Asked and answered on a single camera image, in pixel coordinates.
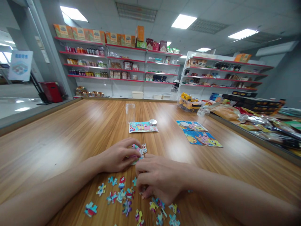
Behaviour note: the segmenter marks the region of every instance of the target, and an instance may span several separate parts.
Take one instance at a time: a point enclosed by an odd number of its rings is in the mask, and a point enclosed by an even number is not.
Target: cartoon puzzle image
[[[130,122],[129,133],[133,132],[158,132],[157,126],[152,126],[150,122]]]

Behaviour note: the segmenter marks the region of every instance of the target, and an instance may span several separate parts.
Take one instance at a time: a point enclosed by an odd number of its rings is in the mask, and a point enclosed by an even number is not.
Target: wall
[[[262,98],[274,97],[286,99],[286,106],[301,109],[301,41],[293,49],[286,53],[276,68],[269,85],[260,94]]]

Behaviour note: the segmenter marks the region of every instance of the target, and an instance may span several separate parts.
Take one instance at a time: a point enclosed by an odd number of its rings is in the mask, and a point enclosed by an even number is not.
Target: wooden table
[[[299,200],[299,167],[214,119],[208,118],[204,126],[224,148],[189,144],[176,120],[196,121],[198,117],[179,109],[175,103],[134,102],[136,121],[156,119],[159,132],[129,134],[125,121],[126,103],[129,101],[80,100],[0,137],[0,203],[127,137],[146,143],[151,154],[245,181],[290,203]],[[133,211],[128,217],[122,214],[120,203],[107,204],[110,191],[119,191],[117,185],[112,187],[108,183],[108,177],[119,179],[123,175],[125,187],[133,186],[135,167],[123,173],[100,174],[84,186],[49,225],[137,225],[136,209],[142,210],[145,225],[156,225],[156,216],[149,210],[149,200],[142,200],[136,187]],[[98,197],[97,187],[101,183],[107,188]],[[90,201],[98,205],[98,213],[92,218],[84,214],[85,205]],[[181,212],[177,214],[181,225],[239,225],[202,194],[184,192],[174,203]],[[168,207],[165,210],[167,214],[171,213]]]

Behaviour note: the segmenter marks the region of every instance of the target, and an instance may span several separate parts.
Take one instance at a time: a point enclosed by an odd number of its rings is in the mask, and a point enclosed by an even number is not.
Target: fluorescent light panel
[[[61,10],[68,17],[70,17],[70,19],[88,22],[88,20],[82,15],[82,13],[78,9],[61,6]]]
[[[206,52],[206,51],[208,51],[208,50],[211,50],[211,49],[209,49],[209,48],[200,48],[200,49],[198,49],[197,51],[198,51],[198,52]]]
[[[172,27],[187,29],[197,18],[180,14],[173,22]]]
[[[242,39],[245,37],[248,37],[250,35],[254,35],[256,33],[258,33],[259,31],[255,31],[255,30],[251,30],[251,29],[244,29],[240,32],[237,32],[233,35],[228,36],[228,38],[234,38],[234,39]]]

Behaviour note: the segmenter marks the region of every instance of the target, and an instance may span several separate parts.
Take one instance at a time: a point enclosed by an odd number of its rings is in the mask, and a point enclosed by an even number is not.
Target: white storage bin
[[[143,92],[132,91],[133,99],[143,99]]]
[[[154,99],[155,100],[161,100],[162,99],[162,94],[155,94]]]

